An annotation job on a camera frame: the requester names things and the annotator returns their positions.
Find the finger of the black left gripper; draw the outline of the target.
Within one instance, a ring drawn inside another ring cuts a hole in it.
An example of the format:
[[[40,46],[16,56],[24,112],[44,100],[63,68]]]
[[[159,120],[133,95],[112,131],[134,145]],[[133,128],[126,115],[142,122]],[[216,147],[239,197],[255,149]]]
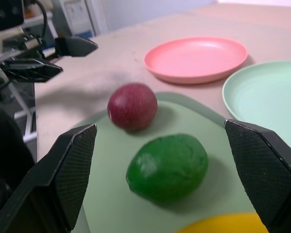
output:
[[[97,49],[98,45],[88,38],[79,36],[55,38],[55,53],[61,57],[85,57]]]
[[[44,59],[26,58],[7,60],[0,68],[15,82],[48,82],[63,69]]]

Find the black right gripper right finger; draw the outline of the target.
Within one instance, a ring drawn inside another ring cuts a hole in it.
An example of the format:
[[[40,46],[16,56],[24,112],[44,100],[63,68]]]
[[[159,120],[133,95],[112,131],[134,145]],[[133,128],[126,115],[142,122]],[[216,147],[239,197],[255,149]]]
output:
[[[272,130],[224,124],[242,185],[269,233],[291,233],[291,148]]]

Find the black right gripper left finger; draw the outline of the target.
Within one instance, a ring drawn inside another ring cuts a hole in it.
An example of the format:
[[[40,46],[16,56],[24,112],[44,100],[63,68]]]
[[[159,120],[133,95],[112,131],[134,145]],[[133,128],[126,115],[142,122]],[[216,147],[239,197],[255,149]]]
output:
[[[88,186],[96,124],[60,135],[0,210],[0,233],[71,233]]]

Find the yellow fruit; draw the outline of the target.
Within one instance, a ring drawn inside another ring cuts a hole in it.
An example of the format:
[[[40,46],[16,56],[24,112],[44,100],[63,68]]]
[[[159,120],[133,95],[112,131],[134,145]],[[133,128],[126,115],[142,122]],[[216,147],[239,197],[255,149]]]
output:
[[[269,233],[256,213],[237,213],[209,217],[177,233]]]

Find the light green plate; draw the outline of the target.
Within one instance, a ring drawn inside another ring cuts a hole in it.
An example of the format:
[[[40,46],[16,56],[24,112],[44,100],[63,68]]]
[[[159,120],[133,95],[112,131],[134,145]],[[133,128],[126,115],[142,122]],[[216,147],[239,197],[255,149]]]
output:
[[[234,119],[273,130],[291,147],[291,60],[242,68],[225,81],[222,96]]]

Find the green lime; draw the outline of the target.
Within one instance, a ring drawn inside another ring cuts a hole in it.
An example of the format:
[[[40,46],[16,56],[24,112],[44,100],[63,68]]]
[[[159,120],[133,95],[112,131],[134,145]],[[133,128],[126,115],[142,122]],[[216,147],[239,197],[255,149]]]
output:
[[[189,196],[208,170],[206,150],[194,136],[178,133],[143,145],[131,160],[126,181],[136,195],[157,204]]]

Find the pink plate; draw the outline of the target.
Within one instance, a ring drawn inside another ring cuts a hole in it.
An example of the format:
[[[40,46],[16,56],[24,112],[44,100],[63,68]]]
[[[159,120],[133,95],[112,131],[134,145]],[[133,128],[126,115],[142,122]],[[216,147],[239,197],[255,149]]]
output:
[[[152,48],[145,67],[156,78],[172,84],[204,84],[237,71],[248,57],[242,43],[224,37],[196,36],[175,39]]]

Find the white cabinet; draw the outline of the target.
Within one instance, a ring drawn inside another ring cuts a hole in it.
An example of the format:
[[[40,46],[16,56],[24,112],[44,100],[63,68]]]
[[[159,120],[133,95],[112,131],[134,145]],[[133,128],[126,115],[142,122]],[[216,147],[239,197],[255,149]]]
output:
[[[86,0],[61,0],[61,6],[73,36],[96,36]]]

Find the pale green tray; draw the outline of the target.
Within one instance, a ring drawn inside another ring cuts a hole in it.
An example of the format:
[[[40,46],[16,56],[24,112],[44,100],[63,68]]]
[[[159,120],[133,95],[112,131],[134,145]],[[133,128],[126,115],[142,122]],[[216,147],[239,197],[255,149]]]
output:
[[[158,93],[157,100],[155,120],[138,133],[128,134],[115,127],[106,111],[84,121],[97,126],[83,201],[90,233],[175,233],[210,216],[254,210],[238,177],[224,130],[225,118],[181,94]],[[176,133],[192,135],[201,142],[209,168],[201,186],[189,197],[159,206],[130,191],[126,171],[144,144]]]

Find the dark rounded robot body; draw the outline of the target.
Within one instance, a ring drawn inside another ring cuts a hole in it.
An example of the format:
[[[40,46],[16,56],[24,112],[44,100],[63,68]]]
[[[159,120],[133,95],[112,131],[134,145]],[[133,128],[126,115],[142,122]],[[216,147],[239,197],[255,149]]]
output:
[[[16,122],[0,108],[0,210],[34,164]]]

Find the red apple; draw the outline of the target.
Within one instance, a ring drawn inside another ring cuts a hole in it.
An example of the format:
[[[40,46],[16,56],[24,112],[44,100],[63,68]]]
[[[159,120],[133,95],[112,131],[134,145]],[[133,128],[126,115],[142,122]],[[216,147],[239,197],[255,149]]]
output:
[[[147,128],[157,110],[158,102],[154,92],[142,83],[129,83],[118,88],[107,105],[111,122],[127,132]]]

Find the aluminium frame stand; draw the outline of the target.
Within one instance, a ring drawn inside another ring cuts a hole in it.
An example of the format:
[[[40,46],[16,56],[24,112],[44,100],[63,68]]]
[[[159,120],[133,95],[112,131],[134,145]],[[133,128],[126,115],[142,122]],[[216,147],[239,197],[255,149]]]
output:
[[[37,131],[33,129],[33,122],[36,119],[35,94],[33,84],[20,87],[17,84],[11,85],[11,95],[14,96],[21,110],[14,113],[14,119],[26,119],[23,141],[31,142],[37,138]]]

